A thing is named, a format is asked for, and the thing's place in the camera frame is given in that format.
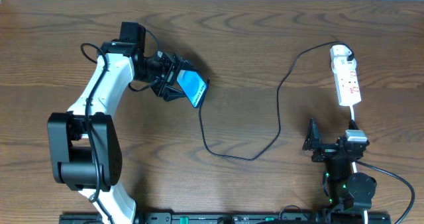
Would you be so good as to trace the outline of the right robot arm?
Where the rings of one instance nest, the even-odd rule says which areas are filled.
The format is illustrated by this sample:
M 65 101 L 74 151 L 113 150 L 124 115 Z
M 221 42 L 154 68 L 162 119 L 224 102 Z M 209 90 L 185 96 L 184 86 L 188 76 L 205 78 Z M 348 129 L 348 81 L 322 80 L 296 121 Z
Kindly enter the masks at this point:
M 372 207 L 376 193 L 376 180 L 357 172 L 352 163 L 363 157 L 369 145 L 364 131 L 349 121 L 348 129 L 336 142 L 325 144 L 321 140 L 314 119 L 309 120 L 302 149 L 311 151 L 313 162 L 323 162 L 323 189 L 330 199 L 330 206 L 317 215 L 326 223 L 367 223 L 366 212 Z

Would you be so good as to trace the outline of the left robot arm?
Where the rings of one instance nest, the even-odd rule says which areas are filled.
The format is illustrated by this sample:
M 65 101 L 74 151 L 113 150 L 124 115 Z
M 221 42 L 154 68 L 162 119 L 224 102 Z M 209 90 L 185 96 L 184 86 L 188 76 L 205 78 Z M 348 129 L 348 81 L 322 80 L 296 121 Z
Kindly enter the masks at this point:
M 83 93 L 66 112 L 47 122 L 56 182 L 86 197 L 96 213 L 62 214 L 60 223 L 144 223 L 145 215 L 120 181 L 123 155 L 113 117 L 134 80 L 165 101 L 185 97 L 198 108 L 208 83 L 189 61 L 157 51 L 144 55 L 148 31 L 123 22 L 118 38 L 96 48 L 96 69 Z

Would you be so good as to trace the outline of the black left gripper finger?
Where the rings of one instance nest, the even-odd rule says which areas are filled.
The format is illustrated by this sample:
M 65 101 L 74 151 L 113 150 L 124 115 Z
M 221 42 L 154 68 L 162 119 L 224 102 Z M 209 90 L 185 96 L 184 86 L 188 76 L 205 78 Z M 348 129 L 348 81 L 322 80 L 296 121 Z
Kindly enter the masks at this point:
M 186 97 L 186 94 L 183 91 L 178 90 L 169 85 L 166 85 L 164 87 L 164 92 L 163 92 L 164 101 L 173 101 L 175 99 L 179 99 L 183 97 Z
M 175 54 L 175 61 L 177 74 L 179 74 L 182 70 L 198 72 L 198 69 L 189 60 L 183 59 L 178 54 Z

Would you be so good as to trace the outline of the blue Galaxy smartphone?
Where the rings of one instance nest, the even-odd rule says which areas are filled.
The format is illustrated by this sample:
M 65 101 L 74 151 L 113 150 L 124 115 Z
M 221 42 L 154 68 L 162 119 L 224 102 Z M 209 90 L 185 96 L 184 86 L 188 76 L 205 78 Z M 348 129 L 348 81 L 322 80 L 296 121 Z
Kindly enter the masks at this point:
M 196 71 L 181 70 L 177 82 L 194 108 L 198 108 L 207 92 L 207 84 Z

